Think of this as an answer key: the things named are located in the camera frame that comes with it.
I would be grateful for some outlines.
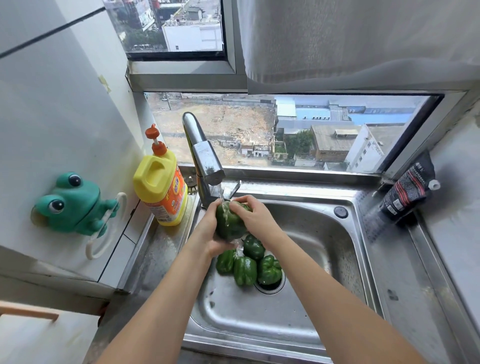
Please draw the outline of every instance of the white cloth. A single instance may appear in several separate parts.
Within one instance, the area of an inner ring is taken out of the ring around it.
[[[479,0],[238,0],[238,9],[246,74],[257,83],[367,73],[350,86],[369,87],[480,75]]]

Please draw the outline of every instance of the orange label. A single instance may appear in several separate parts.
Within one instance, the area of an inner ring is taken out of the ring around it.
[[[183,196],[186,193],[186,185],[181,175],[180,169],[175,168],[172,183],[167,191],[165,197],[152,204],[145,203],[150,207],[150,210],[155,217],[160,221],[171,222],[176,219],[180,212]]]

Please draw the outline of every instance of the person's left arm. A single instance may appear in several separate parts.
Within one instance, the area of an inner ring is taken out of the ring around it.
[[[193,304],[212,258],[232,248],[213,239],[219,204],[220,200],[210,204],[158,287],[107,346],[97,364],[177,362]]]

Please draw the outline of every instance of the person's left hand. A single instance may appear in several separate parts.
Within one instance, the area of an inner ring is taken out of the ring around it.
[[[228,249],[233,249],[232,244],[226,243],[217,236],[214,237],[216,229],[216,208],[221,203],[220,199],[212,202],[205,212],[204,217],[200,220],[198,225],[193,230],[190,238],[188,238],[187,245],[191,247],[206,249],[209,256],[213,258],[222,254]]]

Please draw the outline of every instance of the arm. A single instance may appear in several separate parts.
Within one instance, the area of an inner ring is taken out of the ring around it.
[[[264,204],[252,196],[236,200],[247,202],[253,212],[235,204],[230,204],[230,209],[279,260],[336,364],[426,363],[391,325],[295,244],[276,224]]]
[[[97,364],[176,363],[193,304],[212,257],[231,248],[213,240],[213,202],[167,274],[107,346]]]

